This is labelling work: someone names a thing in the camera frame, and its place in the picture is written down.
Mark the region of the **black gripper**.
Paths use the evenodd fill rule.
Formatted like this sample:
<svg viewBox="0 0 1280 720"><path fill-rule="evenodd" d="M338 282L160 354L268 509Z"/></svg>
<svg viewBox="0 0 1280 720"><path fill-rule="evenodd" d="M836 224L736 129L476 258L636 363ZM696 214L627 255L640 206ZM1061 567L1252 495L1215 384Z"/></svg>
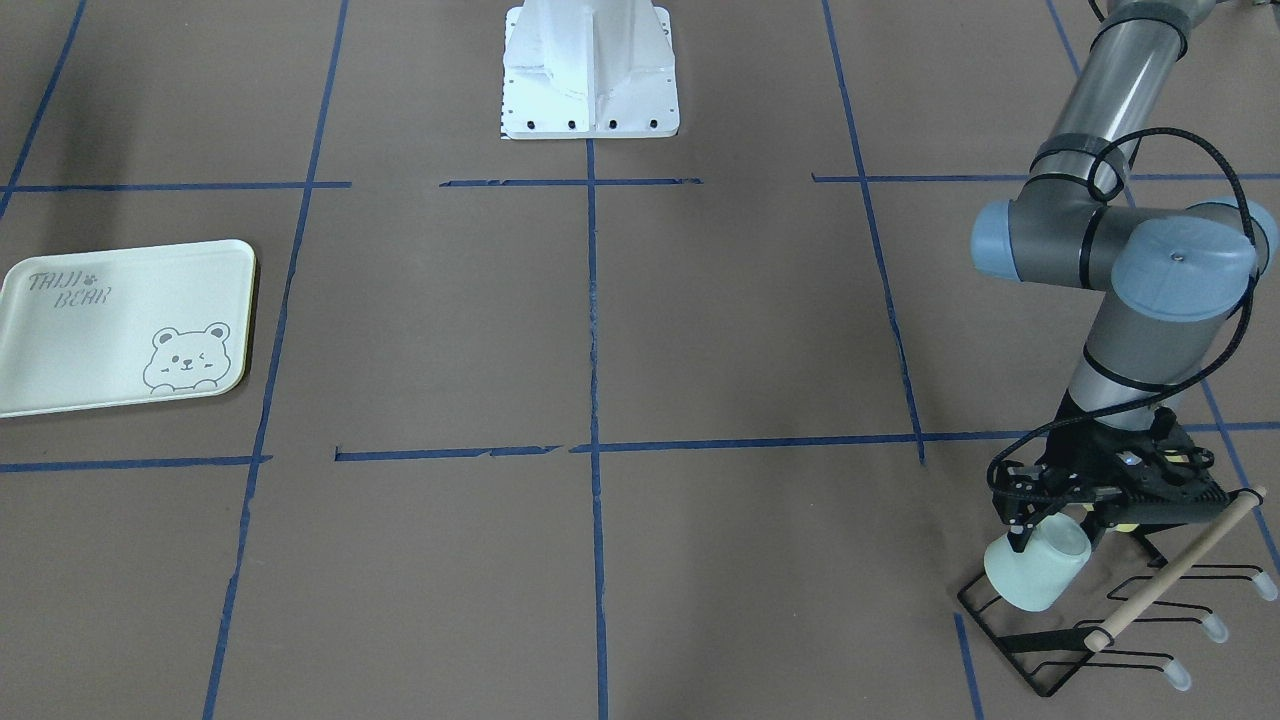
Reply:
<svg viewBox="0 0 1280 720"><path fill-rule="evenodd" d="M1121 429L1107 418L1060 427L1048 433L1039 462L1053 493L1087 503L1083 528L1120 525L1178 527L1215 519L1228 492L1213 479L1215 456L1199 447L1174 411L1161 407L1144 429ZM1043 498L1005 500L1006 539L1023 553L1051 514Z"/></svg>

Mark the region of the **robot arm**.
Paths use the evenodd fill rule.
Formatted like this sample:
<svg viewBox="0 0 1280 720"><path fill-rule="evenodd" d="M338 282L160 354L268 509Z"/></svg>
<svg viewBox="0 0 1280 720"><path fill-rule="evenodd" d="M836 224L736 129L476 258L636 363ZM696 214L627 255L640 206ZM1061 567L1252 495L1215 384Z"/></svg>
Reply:
<svg viewBox="0 0 1280 720"><path fill-rule="evenodd" d="M1028 182L973 227L980 272L1103 293L1053 420L1030 433L1044 452L1021 465L1002 451L987 471L1007 528L1002 550L1021 552L1070 505L1089 509L1083 529L1097 543L1120 525L1210 521L1233 502L1175 405L1242 342L1276 222L1233 172L1229 199L1183 210L1117 202L1160 91L1212 10L1211 1L1111 1ZM1208 360L1231 318L1224 356Z"/></svg>

